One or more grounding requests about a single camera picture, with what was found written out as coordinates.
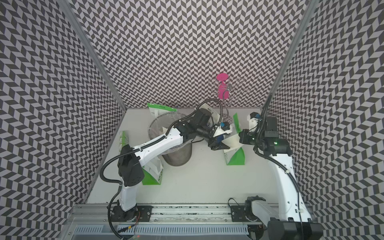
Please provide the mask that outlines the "white receipt from bag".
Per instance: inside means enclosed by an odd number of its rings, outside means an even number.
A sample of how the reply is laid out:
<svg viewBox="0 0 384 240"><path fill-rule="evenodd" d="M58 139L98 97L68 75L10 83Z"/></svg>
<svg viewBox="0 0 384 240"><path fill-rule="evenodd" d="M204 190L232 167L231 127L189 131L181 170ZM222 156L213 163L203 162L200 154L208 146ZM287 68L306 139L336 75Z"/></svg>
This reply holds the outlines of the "white receipt from bag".
<svg viewBox="0 0 384 240"><path fill-rule="evenodd" d="M231 147L228 151L233 151L235 149L239 149L243 146L243 144L240 143L240 136L239 134L235 134L233 136L230 136L228 138L225 138L222 143L226 144L227 146Z"/></svg>

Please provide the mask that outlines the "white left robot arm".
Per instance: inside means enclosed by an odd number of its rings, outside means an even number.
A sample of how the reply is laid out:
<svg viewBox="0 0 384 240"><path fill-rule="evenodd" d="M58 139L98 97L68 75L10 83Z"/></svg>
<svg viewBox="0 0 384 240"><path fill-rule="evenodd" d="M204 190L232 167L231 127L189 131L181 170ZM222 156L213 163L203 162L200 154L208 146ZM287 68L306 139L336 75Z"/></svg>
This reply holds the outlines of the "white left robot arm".
<svg viewBox="0 0 384 240"><path fill-rule="evenodd" d="M122 153L115 157L118 162L120 180L113 180L119 185L117 205L111 210L113 222L128 222L138 215L137 189L145 177L143 167L153 158L166 151L191 143L200 137L213 150L228 150L224 139L234 130L234 125L219 119L217 123L208 126L212 114L207 109L197 109L191 114L171 123L167 131L136 147L123 147Z"/></svg>

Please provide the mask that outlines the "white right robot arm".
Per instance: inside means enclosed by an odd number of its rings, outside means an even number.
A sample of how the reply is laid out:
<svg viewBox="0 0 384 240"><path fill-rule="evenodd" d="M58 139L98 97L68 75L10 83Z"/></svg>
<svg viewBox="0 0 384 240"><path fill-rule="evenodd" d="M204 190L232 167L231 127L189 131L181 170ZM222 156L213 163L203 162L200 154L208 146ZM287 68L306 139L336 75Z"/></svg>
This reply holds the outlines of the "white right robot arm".
<svg viewBox="0 0 384 240"><path fill-rule="evenodd" d="M265 159L275 176L278 210L272 209L261 198L248 198L252 216L267 227L271 240L320 240L324 228L313 221L308 211L293 165L293 151L287 139L278 132L277 118L251 113L249 128L240 132L240 143L252 145L257 156Z"/></svg>

